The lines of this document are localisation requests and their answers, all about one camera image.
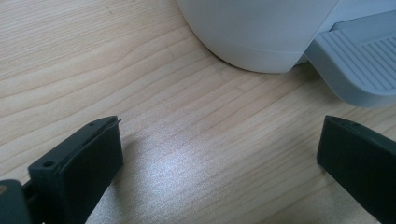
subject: black plastic piece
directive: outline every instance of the black plastic piece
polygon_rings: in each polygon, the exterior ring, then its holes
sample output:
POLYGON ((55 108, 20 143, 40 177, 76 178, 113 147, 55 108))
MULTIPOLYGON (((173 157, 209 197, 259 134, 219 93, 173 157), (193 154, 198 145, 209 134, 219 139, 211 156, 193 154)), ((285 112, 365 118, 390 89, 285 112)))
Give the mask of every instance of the black plastic piece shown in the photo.
POLYGON ((327 116, 318 163, 383 224, 396 223, 396 143, 356 122, 327 116))
POLYGON ((17 180, 0 181, 0 223, 32 223, 23 189, 17 180))
MULTIPOLYGON (((32 163, 23 189, 11 181, 13 194, 0 195, 2 209, 16 202, 7 209, 19 207, 29 216, 0 223, 85 223, 122 166, 118 124, 115 116, 93 121, 32 163)), ((3 210, 0 215, 8 216, 3 210)))

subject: white plastic object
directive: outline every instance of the white plastic object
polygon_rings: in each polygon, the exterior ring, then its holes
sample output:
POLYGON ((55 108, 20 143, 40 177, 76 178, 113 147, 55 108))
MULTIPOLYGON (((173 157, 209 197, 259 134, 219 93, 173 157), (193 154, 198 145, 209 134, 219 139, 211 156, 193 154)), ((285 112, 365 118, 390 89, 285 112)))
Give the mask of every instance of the white plastic object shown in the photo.
POLYGON ((177 0, 198 38, 235 66, 288 72, 318 32, 396 9, 395 0, 177 0))

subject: light wooden surface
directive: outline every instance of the light wooden surface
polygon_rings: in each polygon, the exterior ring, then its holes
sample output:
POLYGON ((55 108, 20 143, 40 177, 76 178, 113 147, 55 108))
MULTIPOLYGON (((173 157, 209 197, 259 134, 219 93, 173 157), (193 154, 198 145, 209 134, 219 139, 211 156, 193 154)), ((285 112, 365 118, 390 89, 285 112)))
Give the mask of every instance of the light wooden surface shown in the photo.
POLYGON ((0 178, 118 115, 125 165, 88 223, 375 223, 316 163, 326 114, 396 139, 309 64, 222 62, 172 0, 0 3, 0 178))

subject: gray plastic step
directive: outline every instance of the gray plastic step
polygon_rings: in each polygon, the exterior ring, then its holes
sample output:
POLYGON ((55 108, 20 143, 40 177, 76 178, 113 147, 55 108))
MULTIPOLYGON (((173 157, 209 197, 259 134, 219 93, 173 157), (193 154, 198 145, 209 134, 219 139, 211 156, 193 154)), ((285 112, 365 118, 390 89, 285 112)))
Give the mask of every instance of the gray plastic step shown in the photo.
POLYGON ((347 103, 396 103, 396 10, 336 23, 315 37, 305 55, 347 103))

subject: wood grain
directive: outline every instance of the wood grain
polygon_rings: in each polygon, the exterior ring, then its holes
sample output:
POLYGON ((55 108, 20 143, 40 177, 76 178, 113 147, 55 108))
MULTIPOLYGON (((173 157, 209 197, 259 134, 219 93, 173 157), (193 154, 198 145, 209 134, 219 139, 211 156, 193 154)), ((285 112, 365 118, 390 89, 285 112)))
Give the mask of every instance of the wood grain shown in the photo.
POLYGON ((88 223, 375 223, 316 163, 326 114, 396 139, 395 106, 337 99, 309 64, 224 63, 171 0, 0 3, 0 178, 118 115, 125 165, 88 223))

